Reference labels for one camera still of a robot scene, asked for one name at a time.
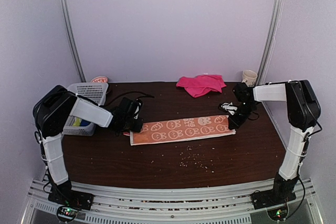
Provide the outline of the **orange bunny towel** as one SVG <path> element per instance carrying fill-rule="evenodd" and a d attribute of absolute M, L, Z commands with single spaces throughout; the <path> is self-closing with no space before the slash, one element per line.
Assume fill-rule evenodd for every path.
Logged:
<path fill-rule="evenodd" d="M 144 123 L 141 132 L 130 132 L 130 145 L 185 142 L 234 134 L 236 131 L 229 129 L 228 116 L 203 116 Z"/>

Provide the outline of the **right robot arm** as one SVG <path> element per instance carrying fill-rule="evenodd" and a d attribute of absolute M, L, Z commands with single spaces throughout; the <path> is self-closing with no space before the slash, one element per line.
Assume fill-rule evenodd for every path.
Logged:
<path fill-rule="evenodd" d="M 300 167 L 307 154 L 309 139 L 319 126 L 321 107 L 308 80 L 296 80 L 248 87 L 241 82 L 234 86 L 233 93 L 240 102 L 234 115 L 229 116 L 229 129 L 238 129 L 256 110 L 261 102 L 284 102 L 290 124 L 290 138 L 283 163 L 277 172 L 273 188 L 252 194 L 255 201 L 270 199 L 279 204 L 291 197 L 298 182 Z"/>

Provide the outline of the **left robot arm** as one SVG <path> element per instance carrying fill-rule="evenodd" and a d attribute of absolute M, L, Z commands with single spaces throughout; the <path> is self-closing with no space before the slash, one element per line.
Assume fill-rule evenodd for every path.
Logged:
<path fill-rule="evenodd" d="M 143 119 L 139 117 L 143 102 L 123 97 L 118 106 L 108 109 L 84 96 L 56 85 L 33 108 L 37 142 L 41 156 L 47 165 L 54 194 L 64 205 L 71 205 L 76 197 L 71 189 L 64 155 L 62 139 L 64 127 L 70 116 L 74 116 L 99 127 L 113 130 L 116 134 L 126 131 L 139 133 Z"/>

